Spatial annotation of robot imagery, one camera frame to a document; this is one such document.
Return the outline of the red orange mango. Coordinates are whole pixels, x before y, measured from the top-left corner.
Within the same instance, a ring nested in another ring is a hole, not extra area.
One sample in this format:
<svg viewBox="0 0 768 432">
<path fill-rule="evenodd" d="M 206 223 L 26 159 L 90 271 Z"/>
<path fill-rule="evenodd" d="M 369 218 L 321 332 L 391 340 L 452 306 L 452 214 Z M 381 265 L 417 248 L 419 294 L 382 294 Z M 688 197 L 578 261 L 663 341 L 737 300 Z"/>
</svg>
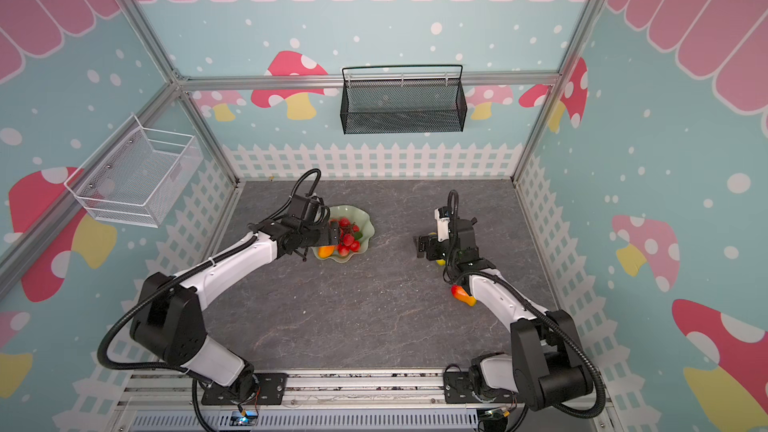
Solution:
<svg viewBox="0 0 768 432">
<path fill-rule="evenodd" d="M 452 296 L 453 296 L 453 297 L 454 297 L 456 300 L 458 300 L 458 301 L 460 301 L 460 302 L 462 302 L 462 303 L 464 303 L 464 304 L 466 304 L 466 305 L 468 305 L 468 306 L 470 306 L 470 307 L 473 307 L 473 306 L 475 306 L 475 305 L 476 305 L 476 303 L 477 303 L 477 300 L 476 300 L 476 298 L 475 298 L 475 297 L 473 297 L 473 296 L 472 296 L 470 293 L 468 293 L 468 292 L 467 292 L 467 291 L 466 291 L 466 290 L 465 290 L 465 289 L 464 289 L 462 286 L 460 286 L 460 285 L 453 285 L 453 286 L 451 287 L 451 294 L 452 294 Z"/>
<path fill-rule="evenodd" d="M 333 255 L 333 253 L 336 251 L 336 247 L 329 245 L 329 246 L 322 246 L 315 249 L 316 255 L 319 259 L 326 259 Z"/>
</svg>

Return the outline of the red cherry tomato bunch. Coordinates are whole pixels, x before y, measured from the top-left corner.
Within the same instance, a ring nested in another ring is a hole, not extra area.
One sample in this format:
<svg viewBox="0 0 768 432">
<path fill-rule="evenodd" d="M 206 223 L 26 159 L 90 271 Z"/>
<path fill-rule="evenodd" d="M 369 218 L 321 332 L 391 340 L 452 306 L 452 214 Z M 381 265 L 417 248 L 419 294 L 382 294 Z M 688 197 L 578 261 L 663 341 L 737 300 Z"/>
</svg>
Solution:
<svg viewBox="0 0 768 432">
<path fill-rule="evenodd" d="M 361 248 L 361 238 L 363 236 L 360 227 L 346 217 L 333 219 L 340 225 L 340 243 L 336 245 L 335 255 L 345 258 L 353 253 L 359 252 Z"/>
</svg>

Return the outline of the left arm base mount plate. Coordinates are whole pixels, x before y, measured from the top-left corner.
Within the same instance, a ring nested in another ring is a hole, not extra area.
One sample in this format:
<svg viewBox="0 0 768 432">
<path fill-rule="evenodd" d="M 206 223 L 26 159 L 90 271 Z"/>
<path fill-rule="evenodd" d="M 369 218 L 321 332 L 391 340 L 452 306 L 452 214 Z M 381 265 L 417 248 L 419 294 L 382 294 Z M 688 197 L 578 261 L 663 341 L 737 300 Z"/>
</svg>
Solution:
<svg viewBox="0 0 768 432">
<path fill-rule="evenodd" d="M 280 405 L 287 389 L 285 373 L 246 373 L 232 385 L 213 383 L 204 389 L 202 404 L 213 405 Z"/>
</svg>

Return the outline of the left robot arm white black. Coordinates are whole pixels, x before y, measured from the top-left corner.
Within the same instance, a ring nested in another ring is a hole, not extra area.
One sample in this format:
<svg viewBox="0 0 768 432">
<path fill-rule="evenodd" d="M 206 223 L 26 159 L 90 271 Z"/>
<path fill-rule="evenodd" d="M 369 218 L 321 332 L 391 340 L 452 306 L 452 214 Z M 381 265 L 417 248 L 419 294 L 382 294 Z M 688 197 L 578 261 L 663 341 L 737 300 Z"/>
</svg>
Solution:
<svg viewBox="0 0 768 432">
<path fill-rule="evenodd" d="M 175 275 L 145 279 L 136 305 L 107 331 L 97 353 L 110 370 L 164 369 L 183 373 L 206 388 L 218 388 L 243 402 L 259 389 L 253 365 L 210 337 L 203 313 L 225 291 L 250 273 L 286 255 L 306 257 L 309 249 L 335 245 L 340 228 L 316 196 L 293 195 L 272 216 L 249 226 L 248 233 L 224 251 Z M 127 328 L 131 339 L 155 356 L 153 362 L 118 362 L 108 349 Z"/>
</svg>

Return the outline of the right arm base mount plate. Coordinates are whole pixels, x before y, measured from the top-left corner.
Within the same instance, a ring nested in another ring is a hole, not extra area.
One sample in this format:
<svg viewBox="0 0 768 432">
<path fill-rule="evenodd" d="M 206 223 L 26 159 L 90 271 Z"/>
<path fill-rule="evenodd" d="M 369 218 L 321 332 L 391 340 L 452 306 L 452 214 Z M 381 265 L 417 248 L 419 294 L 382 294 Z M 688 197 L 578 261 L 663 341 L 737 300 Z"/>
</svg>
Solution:
<svg viewBox="0 0 768 432">
<path fill-rule="evenodd" d="M 442 374 L 444 401 L 447 404 L 511 404 L 517 394 L 480 384 L 471 372 L 450 368 Z"/>
</svg>

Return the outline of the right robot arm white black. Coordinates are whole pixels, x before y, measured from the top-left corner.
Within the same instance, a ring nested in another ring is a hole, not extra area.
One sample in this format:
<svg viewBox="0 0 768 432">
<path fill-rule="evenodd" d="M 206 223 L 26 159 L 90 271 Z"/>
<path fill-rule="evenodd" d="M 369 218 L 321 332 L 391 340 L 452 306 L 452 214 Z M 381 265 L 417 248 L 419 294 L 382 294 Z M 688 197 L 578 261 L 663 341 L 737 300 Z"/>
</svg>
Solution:
<svg viewBox="0 0 768 432">
<path fill-rule="evenodd" d="M 480 255 L 474 221 L 438 217 L 436 230 L 416 238 L 417 254 L 442 265 L 452 296 L 483 305 L 506 327 L 507 353 L 472 359 L 460 372 L 448 367 L 448 397 L 479 402 L 510 401 L 529 411 L 554 408 L 571 417 L 594 419 L 607 392 L 598 367 L 581 345 L 573 318 L 528 299 Z"/>
</svg>

